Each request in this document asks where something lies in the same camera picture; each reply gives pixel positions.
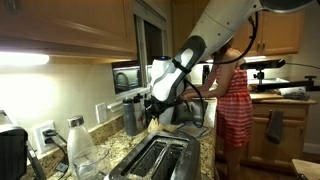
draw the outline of window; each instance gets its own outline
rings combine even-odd
[[[134,3],[138,59],[112,63],[117,96],[148,88],[154,56],[166,54],[165,19],[140,0]]]

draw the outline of dish towel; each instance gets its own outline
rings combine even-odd
[[[283,126],[283,111],[270,111],[269,125],[266,136],[274,144],[280,144]]]

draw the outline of red striped dress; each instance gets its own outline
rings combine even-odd
[[[219,85],[221,65],[216,69]],[[217,134],[233,146],[249,141],[252,126],[252,101],[247,90],[247,71],[236,67],[229,87],[217,104]]]

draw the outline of upper cabinet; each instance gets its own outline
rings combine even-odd
[[[132,0],[0,3],[0,48],[57,55],[136,58]]]
[[[173,44],[177,53],[187,40],[209,0],[173,0]],[[247,56],[294,54],[299,50],[304,12],[275,14],[261,11],[256,40]],[[252,35],[246,22],[235,34],[233,47],[244,51]]]
[[[258,33],[248,56],[295,54],[299,51],[304,11],[291,14],[259,12]],[[246,22],[235,34],[233,47],[244,51],[252,35]]]

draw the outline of power cord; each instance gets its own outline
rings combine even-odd
[[[63,139],[62,136],[60,136],[55,130],[49,129],[43,132],[43,135],[45,137],[47,137],[47,139],[45,139],[45,143],[46,144],[53,144],[54,146],[58,147],[62,153],[63,153],[63,157],[61,159],[61,161],[59,162],[59,164],[56,167],[57,171],[62,172],[63,174],[61,175],[61,177],[59,178],[59,180],[65,176],[65,174],[68,171],[69,168],[69,162],[68,162],[68,155],[65,152],[65,150],[54,141],[54,139],[52,139],[53,136],[57,136],[59,139],[61,139],[63,142],[65,142],[67,144],[67,141],[65,139]]]

